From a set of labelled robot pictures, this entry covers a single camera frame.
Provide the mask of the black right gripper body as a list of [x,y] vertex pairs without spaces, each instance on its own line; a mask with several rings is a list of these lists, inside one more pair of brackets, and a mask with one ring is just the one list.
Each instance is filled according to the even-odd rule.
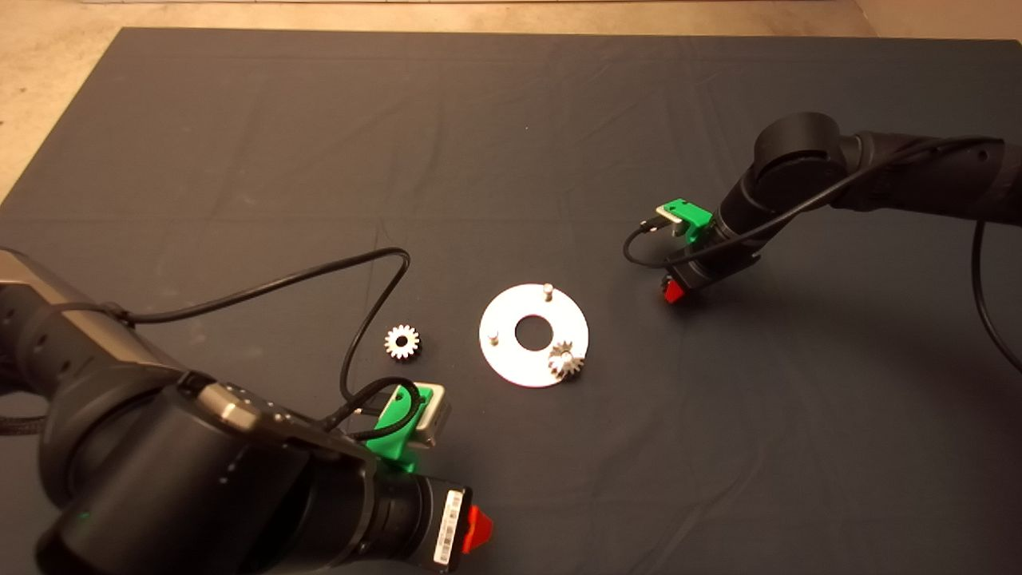
[[[672,252],[671,258],[687,257],[693,252],[708,250],[738,235],[727,227],[708,227],[694,245],[689,244],[682,250]],[[743,243],[715,254],[675,265],[671,267],[671,289],[678,288],[683,295],[701,291],[755,263],[762,249],[762,239],[744,240]]]

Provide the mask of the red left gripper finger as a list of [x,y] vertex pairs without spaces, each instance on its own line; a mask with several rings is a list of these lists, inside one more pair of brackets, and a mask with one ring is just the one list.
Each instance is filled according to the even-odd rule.
[[467,514],[467,529],[463,538],[463,554],[485,545],[493,534],[493,521],[479,506],[471,506]]

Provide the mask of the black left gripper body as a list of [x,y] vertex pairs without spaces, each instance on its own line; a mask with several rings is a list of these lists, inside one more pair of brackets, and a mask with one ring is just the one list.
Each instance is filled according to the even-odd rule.
[[434,573],[459,569],[473,490],[427,476],[374,480],[369,560],[397,561]]

